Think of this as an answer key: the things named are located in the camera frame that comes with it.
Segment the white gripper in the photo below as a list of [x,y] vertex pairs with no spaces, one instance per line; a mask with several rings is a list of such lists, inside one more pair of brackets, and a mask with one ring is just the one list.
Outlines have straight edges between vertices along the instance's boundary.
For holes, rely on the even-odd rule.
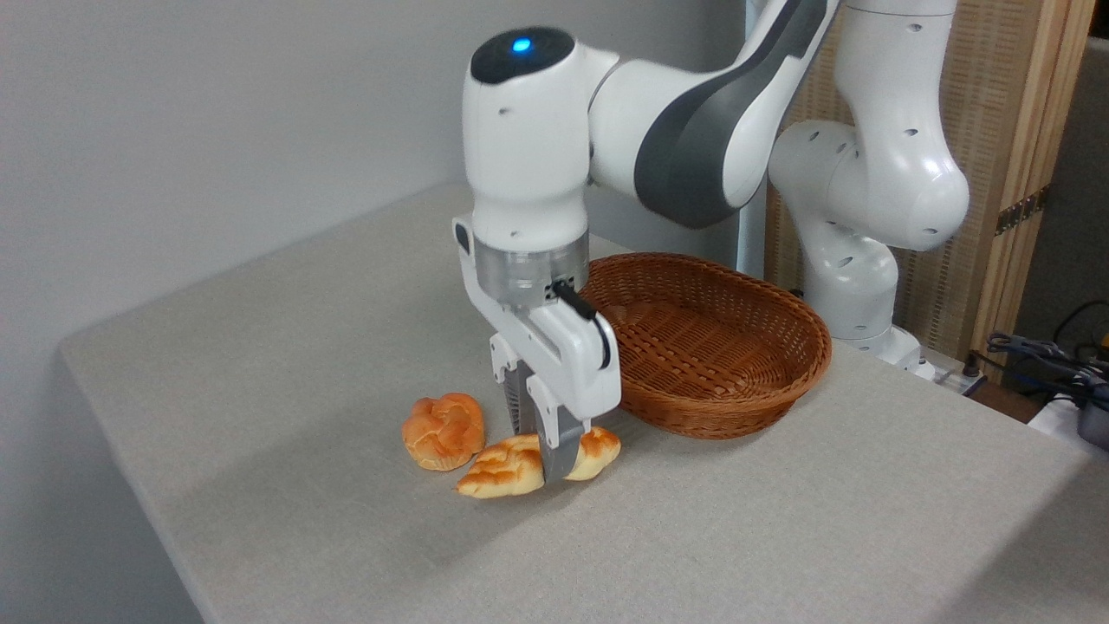
[[494,328],[489,350],[513,434],[538,434],[546,483],[574,469],[586,423],[620,403],[615,334],[577,291],[587,234],[562,249],[499,250],[452,221],[469,300]]

